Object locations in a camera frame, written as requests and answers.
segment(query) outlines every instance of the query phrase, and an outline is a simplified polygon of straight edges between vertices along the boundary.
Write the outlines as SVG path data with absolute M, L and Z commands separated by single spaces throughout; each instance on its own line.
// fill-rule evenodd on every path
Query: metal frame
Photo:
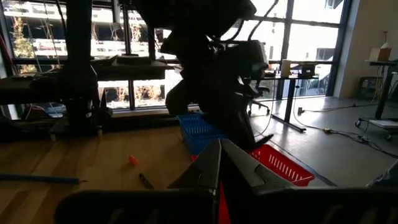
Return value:
M 39 2 L 43 3 L 43 0 L 21 0 L 21 2 Z M 55 0 L 44 0 L 45 3 L 49 4 L 55 4 Z M 333 61 L 332 62 L 326 62 L 326 61 L 310 61 L 310 62 L 315 62 L 317 64 L 327 64 L 327 65 L 332 65 L 331 66 L 331 73 L 330 73 L 330 81 L 327 89 L 327 96 L 333 95 L 333 90 L 335 87 L 335 81 L 336 81 L 336 76 L 337 76 L 337 70 L 338 70 L 338 64 L 341 58 L 341 49 L 343 47 L 343 39 L 344 35 L 346 32 L 346 24 L 349 16 L 349 10 L 351 8 L 351 2 L 352 0 L 344 0 L 344 6 L 343 6 L 343 12 L 341 15 L 341 20 L 340 23 L 330 23 L 330 22 L 317 22 L 317 21 L 301 21 L 301 20 L 296 20 L 293 19 L 293 9 L 294 9 L 294 2 L 295 0 L 288 0 L 287 2 L 287 9 L 286 9 L 286 16 L 285 18 L 279 18 L 279 17 L 268 17 L 265 18 L 264 21 L 268 22 L 281 22 L 285 24 L 285 30 L 284 30 L 284 39 L 283 39 L 283 44 L 282 44 L 282 51 L 280 55 L 280 60 L 275 60 L 275 61 L 270 61 L 271 63 L 279 63 L 281 64 L 281 61 L 283 59 L 287 58 L 287 52 L 289 51 L 289 40 L 290 40 L 290 30 L 292 27 L 292 24 L 301 24 L 301 25 L 308 25 L 308 26 L 320 26 L 320 27 L 332 27 L 332 28 L 338 28 L 338 38 L 336 41 L 336 47 L 335 47 L 335 54 L 333 56 Z M 66 0 L 60 0 L 60 4 L 65 4 Z M 102 8 L 109 8 L 111 9 L 112 3 L 111 2 L 104 2 L 104 1 L 93 1 L 93 7 L 102 7 Z M 259 21 L 261 20 L 261 16 L 253 16 L 252 20 Z M 126 30 L 126 26 L 129 27 L 128 25 L 128 19 L 124 20 L 124 27 Z M 5 33 L 8 34 L 7 27 L 5 26 L 5 15 L 2 14 L 0 16 L 0 26 L 1 26 L 1 31 L 2 35 L 4 37 L 4 40 L 6 41 L 7 47 L 11 51 L 12 56 L 14 56 L 13 51 L 12 51 L 12 44 L 10 41 L 10 38 L 8 35 L 4 35 Z M 156 53 L 156 47 L 155 47 L 155 30 L 153 27 L 148 27 L 148 48 L 149 48 L 149 56 L 153 60 L 156 59 L 155 53 Z M 128 39 L 126 38 L 125 34 L 125 44 L 126 44 L 126 53 L 129 54 L 131 53 L 131 47 L 130 43 L 127 41 Z M 51 65 L 51 64 L 57 64 L 58 60 L 57 59 L 39 59 L 41 65 Z M 14 64 L 36 64 L 36 59 L 34 58 L 13 58 Z M 66 62 L 66 59 L 60 59 L 60 63 L 64 64 Z M 166 63 L 176 63 L 178 64 L 178 60 L 167 60 L 164 61 Z M 302 63 L 301 61 L 293 61 L 292 63 Z M 129 82 L 129 91 L 131 93 L 134 93 L 134 86 L 133 86 L 133 81 Z M 276 93 L 276 99 L 281 100 L 283 98 L 283 88 L 284 88 L 284 83 L 279 82 L 277 86 L 277 93 Z M 129 94 L 130 95 L 130 109 L 134 110 L 135 105 L 134 105 L 134 94 Z

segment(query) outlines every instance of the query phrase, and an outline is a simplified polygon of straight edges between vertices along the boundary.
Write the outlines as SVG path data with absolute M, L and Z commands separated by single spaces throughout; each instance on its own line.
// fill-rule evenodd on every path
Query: white wall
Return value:
M 398 1 L 353 0 L 335 86 L 335 96 L 354 98 L 361 77 L 376 76 L 365 60 L 372 48 L 387 41 L 398 47 Z

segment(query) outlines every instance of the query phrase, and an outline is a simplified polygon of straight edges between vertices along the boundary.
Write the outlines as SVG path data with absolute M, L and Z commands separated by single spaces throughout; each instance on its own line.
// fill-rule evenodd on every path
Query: box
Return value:
M 372 49 L 371 56 L 369 57 L 370 61 L 378 61 L 378 62 L 388 62 L 391 54 L 390 48 L 385 49 Z

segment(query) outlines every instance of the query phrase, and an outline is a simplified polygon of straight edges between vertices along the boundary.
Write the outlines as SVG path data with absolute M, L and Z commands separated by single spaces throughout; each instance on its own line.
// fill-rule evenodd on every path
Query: concrete floor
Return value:
M 339 100 L 336 98 L 306 98 L 299 99 L 295 105 L 295 112 L 299 106 L 305 110 L 320 110 L 322 108 L 335 108 L 340 106 L 366 105 L 368 101 Z M 275 101 L 274 114 L 284 117 L 286 101 Z M 252 126 L 255 132 L 261 133 L 266 127 L 270 116 L 266 110 L 255 110 L 253 107 Z M 319 128 L 331 128 L 339 131 L 349 131 L 361 134 L 366 123 L 361 128 L 354 124 L 359 117 L 373 117 L 376 106 L 349 108 L 327 113 L 306 112 L 297 116 L 297 119 L 306 125 Z M 398 117 L 398 108 L 386 106 L 383 117 Z M 298 131 L 284 126 L 275 119 L 271 119 L 269 127 L 264 134 L 274 134 L 271 144 L 281 148 L 282 152 L 301 163 L 312 172 L 317 173 L 317 178 L 310 185 L 337 185 L 340 187 L 365 186 L 368 182 L 381 175 L 395 159 L 370 147 L 356 143 L 346 137 L 326 135 L 325 133 L 307 128 L 307 132 Z M 370 141 L 375 142 L 381 149 L 398 155 L 398 136 L 391 142 L 384 140 L 387 132 L 373 125 L 369 125 L 364 133 Z

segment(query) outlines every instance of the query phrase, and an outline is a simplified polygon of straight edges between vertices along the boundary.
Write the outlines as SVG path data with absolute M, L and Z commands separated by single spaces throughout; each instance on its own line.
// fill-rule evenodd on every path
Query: window frame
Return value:
M 21 2 L 37 2 L 43 4 L 43 0 L 20 0 Z M 329 85 L 327 89 L 326 96 L 331 96 L 333 95 L 333 90 L 335 87 L 335 82 L 336 82 L 336 76 L 337 76 L 337 70 L 339 66 L 339 61 L 341 58 L 341 50 L 343 48 L 343 37 L 346 32 L 346 25 L 348 21 L 348 16 L 349 16 L 349 11 L 351 9 L 352 5 L 352 0 L 344 0 L 343 2 L 343 12 L 341 13 L 341 19 L 339 23 L 330 23 L 330 22 L 316 22 L 316 21 L 301 21 L 301 20 L 296 20 L 292 19 L 293 16 L 293 8 L 294 8 L 294 2 L 295 1 L 301 1 L 301 0 L 288 0 L 287 1 L 287 9 L 286 9 L 286 15 L 284 18 L 280 17 L 267 17 L 263 19 L 261 16 L 253 16 L 250 20 L 255 20 L 255 21 L 268 21 L 268 22 L 282 22 L 285 25 L 285 30 L 284 30 L 284 37 L 282 41 L 282 51 L 281 51 L 281 56 L 280 59 L 278 60 L 271 60 L 272 63 L 279 63 L 281 64 L 281 61 L 283 59 L 287 58 L 287 52 L 289 49 L 289 38 L 290 38 L 290 30 L 292 27 L 292 24 L 302 24 L 302 25 L 308 25 L 308 26 L 320 26 L 320 27 L 334 27 L 338 28 L 338 37 L 336 41 L 336 46 L 335 46 L 335 53 L 333 55 L 333 61 L 331 62 L 326 62 L 326 61 L 309 61 L 309 62 L 316 62 L 318 64 L 332 64 L 331 66 L 331 73 L 330 73 L 330 80 L 329 80 Z M 48 4 L 55 4 L 54 0 L 44 0 L 44 3 Z M 66 0 L 60 0 L 60 4 L 65 4 Z M 329 3 L 329 0 L 325 0 L 325 6 Z M 111 9 L 112 8 L 112 2 L 105 2 L 105 1 L 93 1 L 93 7 L 97 8 L 105 8 L 105 9 Z M 5 15 L 4 15 L 4 9 L 3 5 L 1 2 L 1 7 L 0 7 L 0 13 L 2 16 L 0 16 L 0 28 L 1 28 L 1 34 L 6 42 L 6 47 L 7 50 L 9 51 L 9 54 L 12 56 L 12 61 L 14 62 L 15 65 L 18 64 L 36 64 L 36 59 L 34 58 L 15 58 L 14 52 L 12 50 L 12 44 L 11 44 L 11 39 L 9 38 L 8 31 L 7 31 L 7 26 L 5 24 Z M 124 18 L 124 26 L 128 27 L 128 13 L 123 14 L 126 18 Z M 148 31 L 151 32 L 152 34 L 155 34 L 155 29 L 153 27 L 148 27 Z M 131 53 L 131 45 L 129 43 L 129 38 L 128 36 L 124 38 L 125 40 L 125 46 L 126 46 L 126 53 Z M 154 35 L 149 35 L 149 41 L 148 41 L 148 46 L 149 46 L 149 57 L 152 58 L 153 60 L 156 60 L 156 47 L 155 47 L 155 40 L 154 40 Z M 39 59 L 40 64 L 42 65 L 51 65 L 51 64 L 56 64 L 58 63 L 58 60 L 55 58 L 50 58 L 50 59 Z M 60 59 L 59 60 L 61 64 L 65 64 L 66 59 Z M 160 62 L 166 62 L 165 60 L 162 59 L 157 59 L 157 61 Z M 167 60 L 167 63 L 179 63 L 178 60 Z M 8 74 L 11 74 L 12 69 L 6 68 Z M 129 91 L 134 93 L 134 87 L 132 84 L 133 81 L 129 82 Z M 282 94 L 283 94 L 283 82 L 279 82 L 278 88 L 277 88 L 277 93 L 276 93 L 276 98 L 277 99 L 282 99 Z M 136 109 L 134 105 L 134 94 L 130 94 L 132 99 L 130 99 L 130 110 Z

